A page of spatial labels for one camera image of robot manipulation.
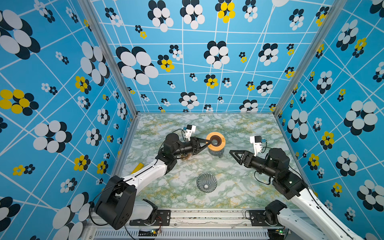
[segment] marble table surface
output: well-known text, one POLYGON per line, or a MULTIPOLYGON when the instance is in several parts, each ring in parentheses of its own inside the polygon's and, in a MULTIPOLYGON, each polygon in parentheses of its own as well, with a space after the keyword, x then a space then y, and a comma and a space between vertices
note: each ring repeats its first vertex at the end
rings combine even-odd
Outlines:
MULTIPOLYGON (((194 136, 200 138, 220 132, 226 145, 222 158, 210 155, 205 149, 188 160, 178 160, 172 171, 145 187, 137 199, 148 199, 160 208, 264 208, 278 199, 290 208, 297 208, 272 184, 256 181, 255 171, 240 166, 229 154, 229 150, 253 152, 249 136, 260 135, 267 140, 268 147, 282 148, 291 159, 291 167, 297 170, 272 114, 141 114, 139 119, 122 176, 129 175, 140 162, 144 165, 152 162, 165 136, 187 124, 196 125, 194 136), (217 188, 211 193, 197 188, 196 178, 203 172, 210 172, 217 179, 217 188)), ((177 133, 182 140, 181 131, 177 133)), ((256 177, 268 182, 265 175, 256 173, 256 177)))

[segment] black and white flower pattern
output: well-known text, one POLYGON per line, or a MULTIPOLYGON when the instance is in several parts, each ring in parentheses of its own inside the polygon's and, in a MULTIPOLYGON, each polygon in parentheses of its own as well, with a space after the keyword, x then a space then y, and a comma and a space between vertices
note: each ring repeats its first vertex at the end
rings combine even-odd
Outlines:
POLYGON ((320 78, 319 80, 317 80, 316 89, 319 90, 321 94, 324 94, 326 90, 329 90, 331 88, 331 84, 333 82, 331 76, 332 71, 322 72, 320 74, 320 78))
POLYGON ((244 18, 248 22, 252 22, 253 19, 257 18, 257 7, 255 6, 256 0, 245 0, 245 5, 243 6, 244 18))
POLYGON ((353 218, 356 217, 356 212, 351 207, 347 208, 347 212, 344 213, 348 221, 353 222, 353 218))
POLYGON ((375 75, 373 76, 373 80, 376 80, 376 82, 378 82, 378 83, 381 82, 382 79, 384 78, 384 68, 383 68, 383 66, 384 66, 384 62, 380 62, 379 66, 375 70, 376 71, 375 75))
POLYGON ((213 64, 215 69, 220 69, 222 65, 229 63, 228 47, 224 41, 218 43, 210 41, 207 48, 208 51, 205 51, 204 58, 208 64, 213 64))
POLYGON ((292 28, 293 31, 295 31, 297 28, 301 27, 303 25, 304 20, 304 9, 295 9, 292 13, 292 15, 289 17, 289 20, 291 23, 289 26, 292 28))
POLYGON ((141 97, 142 99, 144 99, 144 101, 149 102, 149 97, 147 97, 147 95, 145 95, 145 94, 141 94, 140 97, 141 97))
POLYGON ((205 104, 204 109, 206 112, 213 112, 214 108, 210 104, 205 104))
POLYGON ((156 3, 154 0, 151 0, 148 6, 150 8, 148 18, 152 20, 152 24, 155 27, 160 27, 160 30, 164 33, 168 31, 168 27, 173 26, 173 20, 170 18, 170 11, 166 8, 165 2, 159 0, 156 3))
POLYGON ((262 96, 272 93, 273 91, 273 82, 272 81, 261 81, 260 85, 256 87, 257 93, 260 93, 262 96))
POLYGON ((203 15, 203 7, 199 0, 183 0, 183 7, 180 9, 180 15, 183 17, 184 23, 190 24, 192 29, 197 29, 199 24, 205 22, 203 15))
POLYGON ((101 122, 103 125, 108 125, 108 121, 111 119, 111 117, 108 115, 108 110, 102 108, 97 110, 97 121, 101 122))
POLYGON ((372 5, 369 9, 371 14, 379 12, 379 16, 384 18, 384 1, 383 0, 372 0, 372 5))
POLYGON ((92 130, 87 130, 86 132, 87 138, 85 142, 90 144, 91 146, 98 146, 99 141, 101 141, 100 130, 97 128, 93 128, 92 130))
POLYGON ((193 92, 182 92, 180 96, 181 98, 179 99, 179 102, 181 103, 181 105, 186 106, 188 109, 193 109, 194 107, 197 107, 200 104, 197 100, 197 96, 193 92))
POLYGON ((45 149, 50 153, 63 152, 65 144, 72 139, 72 134, 67 131, 65 122, 57 120, 53 120, 49 124, 39 123, 34 131, 38 137, 33 141, 33 147, 36 150, 45 149))
POLYGON ((119 99, 119 92, 117 92, 116 90, 114 90, 112 92, 112 96, 114 96, 116 99, 119 99))
POLYGON ((169 103, 169 101, 168 101, 166 98, 162 98, 162 99, 161 99, 161 102, 164 103, 164 105, 165 105, 166 107, 169 107, 169 106, 170 106, 170 103, 169 103))
POLYGON ((125 103, 118 103, 118 116, 125 120, 128 115, 127 105, 125 103))
POLYGON ((301 103, 304 103, 304 102, 306 101, 306 97, 307 97, 307 91, 301 91, 299 101, 300 101, 301 103))
POLYGON ((359 187, 357 196, 363 200, 362 204, 366 209, 375 208, 379 212, 384 210, 384 187, 375 185, 371 180, 364 181, 364 185, 359 187))
POLYGON ((11 10, 0 11, 0 46, 18 58, 29 59, 30 51, 40 52, 40 44, 31 37, 32 28, 11 10))
POLYGON ((183 52, 179 49, 178 45, 170 45, 169 53, 172 54, 172 57, 176 58, 177 61, 183 58, 183 52))
POLYGON ((87 224, 86 220, 89 218, 89 208, 94 207, 94 203, 88 202, 88 200, 89 195, 87 192, 78 194, 73 198, 70 205, 61 208, 56 213, 52 225, 58 231, 53 239, 81 238, 87 224))
POLYGON ((11 217, 20 211, 20 204, 12 204, 13 198, 4 197, 0 200, 0 232, 4 231, 11 224, 11 217))
POLYGON ((68 16, 74 21, 74 23, 78 23, 79 19, 77 18, 77 15, 73 13, 72 9, 69 7, 65 8, 65 12, 68 14, 68 16))
POLYGON ((230 86, 232 86, 232 82, 229 80, 229 78, 224 78, 222 80, 222 83, 224 83, 224 87, 226 88, 229 88, 230 86))
POLYGON ((39 11, 40 15, 45 17, 49 23, 52 23, 55 21, 52 11, 47 9, 43 2, 39 2, 38 0, 35 0, 33 7, 35 8, 36 11, 39 11))
POLYGON ((41 89, 43 91, 45 91, 46 93, 52 93, 52 95, 56 95, 57 94, 57 89, 56 87, 50 87, 48 83, 42 83, 41 84, 41 89))
POLYGON ((323 175, 324 175, 324 168, 320 167, 319 168, 319 172, 317 173, 317 176, 319 178, 323 178, 323 175))
POLYGON ((141 47, 134 47, 132 51, 118 47, 116 56, 121 60, 118 62, 118 67, 123 76, 133 78, 141 85, 147 85, 149 78, 156 78, 159 75, 159 71, 151 63, 151 57, 141 47), (140 65, 140 70, 133 68, 136 62, 140 65))
POLYGON ((123 21, 119 15, 115 13, 113 8, 105 8, 105 16, 111 20, 112 25, 116 25, 116 27, 120 27, 123 25, 123 21))
POLYGON ((291 133, 291 139, 293 142, 299 141, 299 138, 305 139, 308 135, 308 113, 306 111, 301 111, 294 109, 291 114, 291 119, 287 124, 287 131, 291 133))
POLYGON ((105 65, 106 60, 98 46, 92 47, 88 42, 81 44, 81 49, 85 57, 80 60, 82 70, 92 77, 94 83, 99 86, 104 85, 104 78, 109 78, 109 68, 105 65))
POLYGON ((329 200, 325 201, 325 202, 324 202, 324 205, 325 205, 329 210, 332 211, 332 209, 333 209, 332 205, 333 205, 333 204, 332 204, 329 200))
POLYGON ((77 185, 77 181, 75 178, 67 179, 61 183, 60 193, 67 193, 69 191, 73 191, 76 185, 77 185))
POLYGON ((341 48, 342 51, 347 50, 348 45, 352 44, 356 40, 356 35, 359 32, 359 29, 356 27, 358 24, 357 19, 353 20, 351 23, 345 23, 341 28, 341 33, 337 38, 336 47, 341 48))
POLYGON ((84 96, 78 96, 77 105, 81 108, 88 109, 91 106, 91 103, 89 102, 88 98, 85 98, 84 96))
POLYGON ((320 131, 322 124, 323 123, 321 122, 321 118, 316 118, 313 122, 312 128, 314 129, 315 132, 320 131))
POLYGON ((340 174, 347 176, 355 176, 358 169, 356 161, 358 158, 355 154, 349 154, 347 151, 342 151, 341 156, 337 158, 336 167, 340 169, 340 174))
POLYGON ((277 49, 277 47, 278 47, 277 43, 264 44, 263 50, 259 52, 260 62, 264 63, 264 66, 268 66, 269 64, 277 61, 278 59, 277 54, 279 53, 279 50, 277 49))
POLYGON ((246 112, 257 112, 259 104, 257 103, 257 100, 244 100, 243 105, 239 107, 240 112, 246 113, 246 112))
POLYGON ((377 123, 377 116, 373 113, 376 108, 376 103, 373 101, 364 104, 360 100, 354 101, 351 109, 345 114, 344 125, 350 127, 351 133, 356 136, 360 135, 363 130, 365 132, 373 131, 377 123))

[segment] wall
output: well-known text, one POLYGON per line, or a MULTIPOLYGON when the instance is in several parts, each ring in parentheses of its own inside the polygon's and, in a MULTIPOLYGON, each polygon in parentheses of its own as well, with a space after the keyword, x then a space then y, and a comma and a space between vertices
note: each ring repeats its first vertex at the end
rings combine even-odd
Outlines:
POLYGON ((0 10, 0 239, 77 239, 131 116, 77 1, 0 10))
POLYGON ((178 113, 273 111, 332 3, 92 1, 136 108, 178 113))
POLYGON ((384 10, 372 3, 347 2, 278 117, 320 200, 384 239, 384 10))

